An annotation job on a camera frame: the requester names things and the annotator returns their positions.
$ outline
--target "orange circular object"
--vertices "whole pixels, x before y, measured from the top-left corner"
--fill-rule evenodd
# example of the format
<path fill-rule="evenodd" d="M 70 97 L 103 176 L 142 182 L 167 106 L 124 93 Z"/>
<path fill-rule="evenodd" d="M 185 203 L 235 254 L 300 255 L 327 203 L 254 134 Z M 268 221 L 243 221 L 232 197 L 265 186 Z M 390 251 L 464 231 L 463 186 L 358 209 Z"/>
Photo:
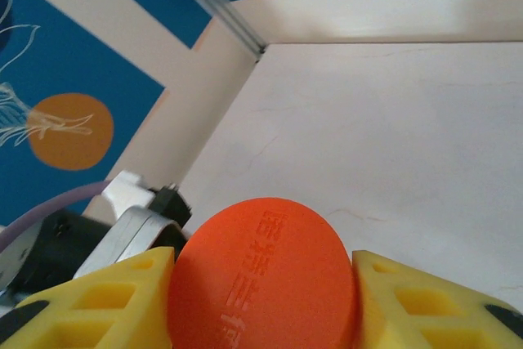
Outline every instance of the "orange circular object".
<path fill-rule="evenodd" d="M 51 96 L 27 119 L 29 143 L 45 164 L 68 171 L 99 163 L 113 140 L 113 117 L 104 103 L 80 93 Z"/>
<path fill-rule="evenodd" d="M 347 349 L 356 289 L 342 241 L 295 202 L 253 199 L 194 233 L 174 267 L 176 349 Z"/>

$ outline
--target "white wall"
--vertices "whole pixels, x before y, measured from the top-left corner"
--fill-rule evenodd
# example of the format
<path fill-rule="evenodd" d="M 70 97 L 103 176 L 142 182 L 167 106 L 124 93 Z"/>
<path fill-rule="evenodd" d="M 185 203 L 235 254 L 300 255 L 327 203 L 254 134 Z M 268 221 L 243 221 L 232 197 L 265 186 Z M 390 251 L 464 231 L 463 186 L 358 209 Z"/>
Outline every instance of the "white wall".
<path fill-rule="evenodd" d="M 167 89 L 109 176 L 129 168 L 152 186 L 181 181 L 254 58 L 216 21 L 189 50 L 133 0 L 48 1 Z M 88 212 L 108 217 L 99 204 Z"/>
<path fill-rule="evenodd" d="M 273 43 L 522 40 L 521 0 L 243 0 Z"/>

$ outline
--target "orange circle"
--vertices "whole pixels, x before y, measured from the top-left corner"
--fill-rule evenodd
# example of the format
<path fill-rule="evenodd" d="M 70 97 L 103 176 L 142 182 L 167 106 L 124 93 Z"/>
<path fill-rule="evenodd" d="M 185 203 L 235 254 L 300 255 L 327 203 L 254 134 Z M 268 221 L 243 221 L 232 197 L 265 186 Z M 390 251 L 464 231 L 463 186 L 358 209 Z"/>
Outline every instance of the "orange circle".
<path fill-rule="evenodd" d="M 356 304 L 330 225 L 295 202 L 253 199 L 218 213 L 183 248 L 168 327 L 176 349 L 346 349 Z"/>
<path fill-rule="evenodd" d="M 114 123 L 107 107 L 80 93 L 51 96 L 28 116 L 29 143 L 45 164 L 68 171 L 99 163 L 113 140 Z"/>

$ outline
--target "black rubber pad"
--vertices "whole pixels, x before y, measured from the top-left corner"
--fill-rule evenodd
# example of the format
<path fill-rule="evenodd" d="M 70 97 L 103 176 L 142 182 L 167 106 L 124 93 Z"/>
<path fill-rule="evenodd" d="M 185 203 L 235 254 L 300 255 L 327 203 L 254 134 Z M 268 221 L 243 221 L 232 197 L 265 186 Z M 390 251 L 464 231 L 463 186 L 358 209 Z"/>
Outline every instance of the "black rubber pad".
<path fill-rule="evenodd" d="M 486 310 L 497 320 L 505 324 L 515 335 L 523 339 L 523 315 L 518 311 L 508 310 L 502 306 L 487 304 Z"/>
<path fill-rule="evenodd" d="M 39 301 L 32 302 L 20 308 L 15 308 L 6 313 L 0 319 L 0 345 L 28 324 L 36 315 L 42 312 L 49 302 Z"/>

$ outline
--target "purple cable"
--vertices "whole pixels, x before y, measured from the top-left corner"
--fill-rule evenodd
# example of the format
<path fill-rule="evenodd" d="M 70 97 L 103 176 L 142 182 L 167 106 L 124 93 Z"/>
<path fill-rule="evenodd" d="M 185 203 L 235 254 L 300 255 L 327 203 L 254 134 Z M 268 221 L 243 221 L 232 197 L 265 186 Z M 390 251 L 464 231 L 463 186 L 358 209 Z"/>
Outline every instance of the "purple cable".
<path fill-rule="evenodd" d="M 100 195 L 109 183 L 110 181 L 99 181 L 74 188 L 22 214 L 0 232 L 0 253 L 33 224 L 71 204 Z"/>

